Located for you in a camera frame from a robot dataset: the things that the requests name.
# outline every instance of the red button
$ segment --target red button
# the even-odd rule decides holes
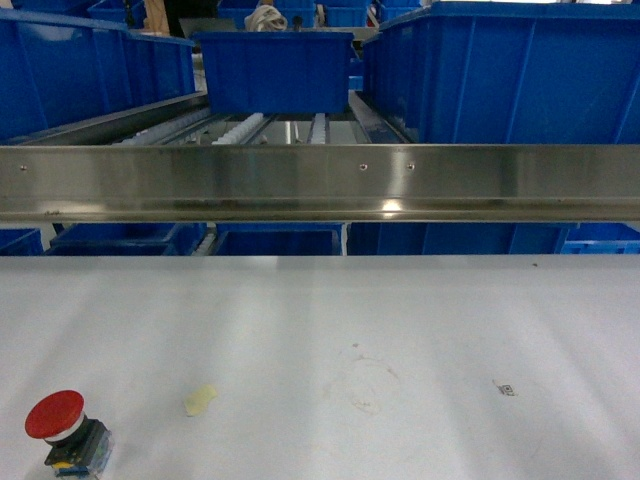
[[[24,429],[33,438],[49,438],[69,430],[80,418],[84,398],[73,390],[63,390],[43,398],[31,409]]]

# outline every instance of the white table surface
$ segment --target white table surface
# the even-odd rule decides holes
[[[640,479],[639,257],[2,259],[0,315],[3,479],[68,388],[105,480]]]

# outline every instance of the stainless steel rail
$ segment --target stainless steel rail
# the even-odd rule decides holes
[[[640,219],[640,146],[0,148],[0,220]]]

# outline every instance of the blue storage crate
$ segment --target blue storage crate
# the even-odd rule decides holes
[[[276,0],[274,2],[274,7],[276,7],[280,12],[282,10],[288,9],[304,9],[304,10],[314,10],[316,8],[315,0]]]
[[[371,0],[316,0],[316,3],[324,5],[328,9],[332,7],[368,8]]]
[[[328,27],[366,27],[368,7],[327,7]]]
[[[222,223],[213,255],[340,255],[342,224]]]
[[[202,241],[206,228],[206,223],[77,224],[51,240],[51,246],[170,244],[178,255],[191,255]]]
[[[362,42],[362,61],[364,63],[362,90],[376,105],[381,103],[379,98],[381,88],[377,85],[382,73],[381,70],[384,67],[380,53],[381,46],[381,34]]]
[[[349,90],[362,90],[362,77],[349,77]]]
[[[14,2],[14,7],[25,11],[87,17],[87,11],[95,0],[22,0],[19,3],[20,6],[16,7]]]
[[[349,76],[361,77],[364,75],[364,62],[359,58],[352,58],[349,62]]]
[[[381,110],[414,140],[640,141],[640,7],[437,2],[419,12],[382,27],[395,78]],[[392,27],[413,37],[408,55]],[[408,90],[395,88],[399,77],[413,77]]]
[[[560,253],[639,254],[640,232],[623,223],[585,223],[569,233]]]
[[[89,16],[96,20],[108,20],[110,22],[126,23],[126,11],[122,0],[102,0],[89,7]],[[143,28],[147,11],[144,8],[144,0],[139,0],[131,5],[131,14],[135,21],[133,28]]]
[[[0,141],[133,107],[125,31],[0,9]]]
[[[353,223],[348,255],[559,253],[575,224]]]
[[[41,255],[42,238],[37,228],[0,230],[0,257]]]
[[[51,247],[45,253],[51,257],[157,257],[177,255],[168,245],[85,245],[65,244]]]
[[[200,32],[214,113],[339,113],[347,106],[353,35]]]
[[[193,42],[130,32],[124,46],[136,106],[196,91],[191,56]]]
[[[381,0],[380,3],[388,9],[407,8],[414,10],[422,6],[420,0]]]
[[[389,3],[386,2],[385,5],[380,5],[380,21],[388,22],[389,20],[393,20],[405,13],[413,12],[420,6],[409,6],[409,7],[401,7],[401,6],[388,6]]]

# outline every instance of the small sticker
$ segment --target small sticker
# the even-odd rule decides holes
[[[508,397],[515,397],[516,396],[516,392],[513,390],[513,387],[509,384],[500,384],[498,382],[496,382],[495,380],[493,381],[493,384],[498,387],[498,390],[500,391],[500,393],[502,395],[506,395]]]

